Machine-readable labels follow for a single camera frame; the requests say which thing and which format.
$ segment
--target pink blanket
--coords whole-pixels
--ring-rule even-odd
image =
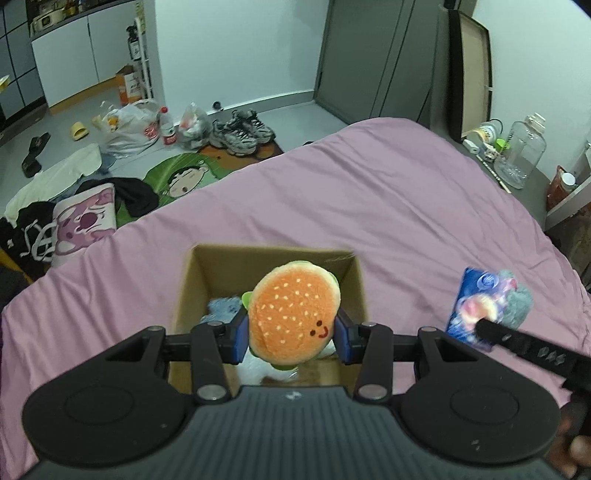
[[[532,292],[523,329],[589,353],[591,303],[528,212],[470,159],[410,121],[373,119],[232,173],[92,245],[2,314],[0,469],[35,462],[27,396],[117,341],[169,325],[183,257],[199,242],[354,250],[369,314],[397,333],[444,329],[467,266],[511,270]],[[561,380],[493,356],[563,403]],[[403,390],[412,374],[396,369]]]

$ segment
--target white cabinet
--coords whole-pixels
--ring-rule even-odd
[[[33,40],[33,52],[49,106],[98,83],[87,17]]]
[[[132,63],[127,46],[127,27],[135,22],[135,2],[110,7],[88,16],[99,82],[115,76]]]

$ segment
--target orange plush bun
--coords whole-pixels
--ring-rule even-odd
[[[324,268],[292,262],[272,270],[248,304],[253,353],[274,365],[314,358],[333,336],[339,305],[339,285]]]

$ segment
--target trash bag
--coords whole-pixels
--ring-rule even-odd
[[[178,140],[187,150],[199,150],[209,143],[212,130],[212,121],[207,113],[191,103],[178,126]]]
[[[159,137],[159,109],[154,100],[140,100],[122,108],[111,106],[98,122],[103,134],[100,151],[122,158],[152,146]]]

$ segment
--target human hand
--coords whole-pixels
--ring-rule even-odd
[[[566,478],[572,478],[581,467],[591,467],[591,437],[578,436],[574,440],[567,432],[573,425],[569,409],[562,410],[558,434],[546,455],[548,462]]]

